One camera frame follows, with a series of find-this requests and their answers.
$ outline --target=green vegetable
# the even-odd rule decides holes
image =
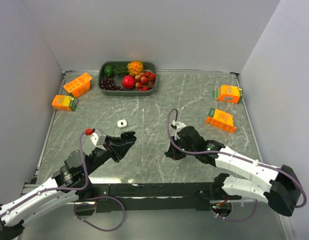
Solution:
[[[129,75],[128,68],[126,66],[116,66],[114,68],[114,75],[115,76]]]
[[[104,68],[104,75],[107,77],[112,77],[114,75],[115,68],[111,65],[108,65]]]

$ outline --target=small white object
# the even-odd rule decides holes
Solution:
[[[255,166],[259,166],[259,160],[256,159],[256,160],[253,162],[253,164],[254,164]]]
[[[122,120],[119,120],[116,125],[118,126],[118,128],[120,129],[123,129],[125,128],[126,126],[128,126],[128,123],[127,123],[127,120],[125,119],[122,119]]]
[[[93,145],[95,145],[96,147],[100,148],[103,146],[103,144],[105,143],[107,135],[105,134],[105,132],[101,129],[95,129],[93,134],[91,134],[89,136],[91,142],[93,143]]]
[[[172,121],[172,126],[176,127],[176,130],[174,131],[174,139],[177,140],[177,139],[180,138],[177,133],[180,132],[181,129],[185,128],[186,125],[183,122],[181,122],[181,121],[173,120]]]

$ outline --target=green lime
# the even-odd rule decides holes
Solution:
[[[104,68],[104,75],[107,77],[112,77],[114,75],[115,68],[111,65],[108,65]]]

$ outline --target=red cap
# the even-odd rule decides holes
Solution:
[[[87,136],[89,136],[89,135],[93,134],[94,131],[95,131],[95,129],[87,128],[87,129],[85,130],[85,134],[86,134]]]

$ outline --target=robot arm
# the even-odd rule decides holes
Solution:
[[[183,122],[173,121],[171,127],[175,129],[174,136],[171,137],[172,141],[182,151],[170,143],[168,151],[165,152],[167,157],[180,160],[187,155],[184,151],[192,153],[212,151],[212,154],[196,154],[195,157],[204,164],[227,169],[245,178],[241,179],[224,173],[217,177],[218,181],[221,181],[222,190],[228,196],[238,195],[256,199],[268,203],[281,215],[293,214],[301,191],[288,177],[273,169],[278,167],[264,163],[260,165],[258,160],[239,154],[220,142],[204,140],[194,127],[186,126]],[[280,169],[298,181],[292,168],[283,165]]]
[[[123,132],[120,137],[108,136],[101,130],[94,129],[92,132],[89,137],[96,148],[90,155],[84,155],[88,175],[110,158],[120,162],[137,140],[133,131]],[[73,151],[60,170],[39,187],[15,201],[0,204],[0,215],[5,214],[0,217],[0,240],[14,239],[32,221],[66,203],[89,198],[93,192],[90,181],[82,190],[68,190],[82,188],[86,184],[84,163],[80,151]]]

